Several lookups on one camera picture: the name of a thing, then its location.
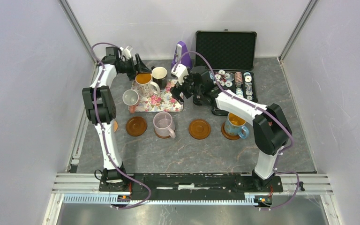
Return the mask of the blue mug orange inside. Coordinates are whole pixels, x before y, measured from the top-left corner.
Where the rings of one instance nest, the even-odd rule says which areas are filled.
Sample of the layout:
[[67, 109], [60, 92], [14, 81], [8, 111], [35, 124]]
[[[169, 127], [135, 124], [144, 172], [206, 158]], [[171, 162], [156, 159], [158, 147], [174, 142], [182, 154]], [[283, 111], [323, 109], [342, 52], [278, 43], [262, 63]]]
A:
[[225, 131], [229, 135], [238, 135], [242, 139], [249, 137], [249, 129], [246, 127], [246, 121], [235, 114], [228, 113], [225, 121]]

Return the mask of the purple metronome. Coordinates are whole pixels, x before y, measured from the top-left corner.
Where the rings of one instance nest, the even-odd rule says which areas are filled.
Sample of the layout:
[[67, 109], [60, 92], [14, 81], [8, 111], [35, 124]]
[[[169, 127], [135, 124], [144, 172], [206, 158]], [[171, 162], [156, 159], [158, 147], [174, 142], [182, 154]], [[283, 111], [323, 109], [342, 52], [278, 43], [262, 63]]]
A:
[[181, 58], [181, 56], [186, 53], [188, 51], [188, 48], [186, 46], [186, 44], [182, 41], [179, 41], [176, 44], [176, 49], [174, 52], [174, 58], [171, 62], [171, 69], [176, 65], [176, 63], [180, 63], [188, 68], [192, 68], [193, 67], [193, 63], [191, 60], [191, 57], [189, 54], [186, 54], [185, 56], [183, 56], [183, 58]]

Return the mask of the salmon mug white inside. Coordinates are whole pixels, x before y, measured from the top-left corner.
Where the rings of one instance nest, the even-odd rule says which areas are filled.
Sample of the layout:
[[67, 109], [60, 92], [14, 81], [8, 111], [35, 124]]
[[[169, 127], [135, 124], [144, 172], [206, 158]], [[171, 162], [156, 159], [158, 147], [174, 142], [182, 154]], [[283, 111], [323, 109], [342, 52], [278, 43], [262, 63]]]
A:
[[130, 113], [135, 113], [136, 107], [139, 104], [140, 96], [136, 90], [126, 90], [122, 95], [124, 104], [128, 106]]

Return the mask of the wooden coaster one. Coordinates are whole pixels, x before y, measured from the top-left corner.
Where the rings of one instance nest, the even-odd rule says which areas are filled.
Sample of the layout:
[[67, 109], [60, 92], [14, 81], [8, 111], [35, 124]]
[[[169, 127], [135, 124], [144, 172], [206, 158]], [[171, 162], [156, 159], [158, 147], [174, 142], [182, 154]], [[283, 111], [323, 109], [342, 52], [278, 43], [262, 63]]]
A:
[[130, 136], [141, 136], [147, 130], [147, 121], [143, 117], [132, 117], [126, 123], [126, 132]]

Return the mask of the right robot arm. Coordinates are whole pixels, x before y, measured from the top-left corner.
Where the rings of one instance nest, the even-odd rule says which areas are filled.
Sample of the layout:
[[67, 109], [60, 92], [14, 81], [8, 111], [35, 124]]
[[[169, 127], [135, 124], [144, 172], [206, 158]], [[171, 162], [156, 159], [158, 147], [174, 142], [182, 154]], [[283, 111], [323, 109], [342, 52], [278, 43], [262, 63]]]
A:
[[170, 92], [180, 104], [184, 103], [181, 94], [185, 98], [194, 96], [238, 116], [253, 127], [254, 140], [260, 152], [252, 171], [252, 186], [257, 191], [266, 190], [275, 176], [278, 154], [287, 148], [287, 142], [294, 142], [281, 107], [277, 104], [262, 105], [236, 95], [204, 66], [189, 69], [178, 64], [172, 67], [171, 75], [177, 78], [177, 83]]

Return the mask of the woven rattan coaster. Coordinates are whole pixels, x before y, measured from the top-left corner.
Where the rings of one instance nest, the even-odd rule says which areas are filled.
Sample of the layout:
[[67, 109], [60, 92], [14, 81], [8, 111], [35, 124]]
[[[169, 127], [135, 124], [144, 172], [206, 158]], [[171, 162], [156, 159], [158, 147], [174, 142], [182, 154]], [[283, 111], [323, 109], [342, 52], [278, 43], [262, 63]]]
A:
[[114, 130], [114, 132], [117, 132], [118, 127], [119, 127], [119, 125], [118, 125], [117, 121], [114, 120], [114, 122], [113, 122], [113, 130]]

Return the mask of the wooden coaster four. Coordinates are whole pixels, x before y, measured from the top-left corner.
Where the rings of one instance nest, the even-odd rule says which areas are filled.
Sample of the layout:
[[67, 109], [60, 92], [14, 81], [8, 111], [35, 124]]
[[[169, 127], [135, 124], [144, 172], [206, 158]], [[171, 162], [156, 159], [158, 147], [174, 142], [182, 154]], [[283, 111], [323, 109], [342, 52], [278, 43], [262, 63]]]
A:
[[189, 124], [188, 131], [194, 139], [202, 140], [210, 135], [211, 127], [206, 120], [196, 119]]

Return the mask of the wooden coaster three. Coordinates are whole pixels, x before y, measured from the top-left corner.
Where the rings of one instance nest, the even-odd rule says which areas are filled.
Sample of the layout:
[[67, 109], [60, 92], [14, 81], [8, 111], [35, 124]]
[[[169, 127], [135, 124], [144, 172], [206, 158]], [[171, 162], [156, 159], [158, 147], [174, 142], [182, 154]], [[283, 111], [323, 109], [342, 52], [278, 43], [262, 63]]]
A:
[[159, 134], [156, 132], [156, 130], [153, 130], [153, 131], [154, 131], [154, 134], [155, 134], [158, 138], [162, 138], [162, 139], [171, 138], [170, 135], [168, 135], [168, 136], [161, 136], [161, 135], [159, 135]]

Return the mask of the black mug white inside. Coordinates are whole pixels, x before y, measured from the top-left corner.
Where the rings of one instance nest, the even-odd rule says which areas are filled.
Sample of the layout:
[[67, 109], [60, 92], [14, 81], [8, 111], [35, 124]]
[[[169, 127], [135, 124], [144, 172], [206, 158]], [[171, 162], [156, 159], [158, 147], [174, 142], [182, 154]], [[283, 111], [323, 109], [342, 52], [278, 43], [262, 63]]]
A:
[[164, 67], [152, 67], [151, 75], [153, 82], [155, 82], [161, 90], [165, 89], [167, 86], [167, 75], [168, 72]]

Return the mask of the black poker chip case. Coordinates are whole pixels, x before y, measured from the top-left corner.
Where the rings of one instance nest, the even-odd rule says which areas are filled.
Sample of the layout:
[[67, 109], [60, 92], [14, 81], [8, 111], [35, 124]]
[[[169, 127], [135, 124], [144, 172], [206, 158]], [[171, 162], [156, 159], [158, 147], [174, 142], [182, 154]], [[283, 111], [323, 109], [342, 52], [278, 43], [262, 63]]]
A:
[[215, 97], [221, 89], [257, 102], [254, 67], [257, 33], [254, 31], [197, 31], [196, 56], [191, 69], [193, 102], [211, 106], [217, 116], [228, 113], [218, 109]]

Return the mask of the white mug orange inside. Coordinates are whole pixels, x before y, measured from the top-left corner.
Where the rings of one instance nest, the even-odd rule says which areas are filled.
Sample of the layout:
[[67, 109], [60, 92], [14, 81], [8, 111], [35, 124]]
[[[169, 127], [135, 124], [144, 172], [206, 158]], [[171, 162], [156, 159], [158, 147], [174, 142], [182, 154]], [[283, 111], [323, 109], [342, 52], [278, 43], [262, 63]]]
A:
[[151, 97], [160, 94], [160, 87], [153, 81], [151, 73], [140, 73], [136, 75], [135, 82], [138, 85], [139, 94], [143, 97]]

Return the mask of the lilac mug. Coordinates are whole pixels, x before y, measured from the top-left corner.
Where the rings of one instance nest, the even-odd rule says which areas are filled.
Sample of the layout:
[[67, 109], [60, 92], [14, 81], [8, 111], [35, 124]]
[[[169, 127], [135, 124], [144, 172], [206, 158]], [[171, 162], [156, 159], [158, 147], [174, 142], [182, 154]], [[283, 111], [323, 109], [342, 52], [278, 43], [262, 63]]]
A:
[[153, 125], [159, 135], [170, 135], [172, 139], [176, 138], [175, 123], [170, 113], [158, 112], [153, 118]]

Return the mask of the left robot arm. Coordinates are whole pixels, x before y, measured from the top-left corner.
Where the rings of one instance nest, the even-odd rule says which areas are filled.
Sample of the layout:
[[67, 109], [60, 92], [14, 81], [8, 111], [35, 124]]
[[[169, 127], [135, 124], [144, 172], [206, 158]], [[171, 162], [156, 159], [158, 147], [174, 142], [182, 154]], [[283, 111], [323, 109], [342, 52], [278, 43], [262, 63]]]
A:
[[126, 175], [115, 138], [114, 122], [117, 115], [110, 86], [117, 74], [126, 74], [134, 80], [142, 72], [150, 72], [139, 54], [132, 55], [132, 46], [118, 47], [107, 44], [106, 56], [97, 61], [97, 76], [92, 84], [83, 88], [82, 97], [86, 116], [94, 125], [103, 153], [100, 184], [123, 191], [130, 182]]

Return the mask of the wooden coaster two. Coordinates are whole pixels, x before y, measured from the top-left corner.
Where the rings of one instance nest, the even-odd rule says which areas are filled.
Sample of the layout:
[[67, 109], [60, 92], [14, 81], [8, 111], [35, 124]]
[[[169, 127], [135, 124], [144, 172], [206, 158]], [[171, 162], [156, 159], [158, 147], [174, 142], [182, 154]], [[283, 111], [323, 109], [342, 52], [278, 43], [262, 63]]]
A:
[[229, 135], [229, 134], [226, 133], [226, 131], [225, 131], [225, 123], [223, 123], [222, 126], [221, 126], [221, 133], [228, 140], [233, 140], [234, 141], [234, 140], [240, 139], [240, 137], [238, 135]]

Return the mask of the floral tray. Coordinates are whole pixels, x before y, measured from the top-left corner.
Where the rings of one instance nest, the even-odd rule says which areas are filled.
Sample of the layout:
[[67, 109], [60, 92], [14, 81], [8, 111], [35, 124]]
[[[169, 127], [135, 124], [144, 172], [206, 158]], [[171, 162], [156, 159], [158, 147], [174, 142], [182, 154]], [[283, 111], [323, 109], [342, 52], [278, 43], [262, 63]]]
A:
[[153, 94], [151, 97], [142, 97], [135, 108], [136, 112], [181, 112], [183, 105], [172, 98], [171, 87], [177, 83], [177, 80], [168, 80], [167, 86], [161, 90], [160, 95]]

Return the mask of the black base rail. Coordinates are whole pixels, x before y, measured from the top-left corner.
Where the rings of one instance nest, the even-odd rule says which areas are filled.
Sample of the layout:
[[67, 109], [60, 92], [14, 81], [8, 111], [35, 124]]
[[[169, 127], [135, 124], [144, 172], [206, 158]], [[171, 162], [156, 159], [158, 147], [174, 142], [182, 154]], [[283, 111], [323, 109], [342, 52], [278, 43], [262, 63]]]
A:
[[245, 193], [271, 194], [283, 192], [279, 176], [268, 181], [242, 173], [135, 173], [131, 179], [109, 183], [102, 178], [101, 192], [130, 192], [131, 200], [209, 201], [242, 200]]

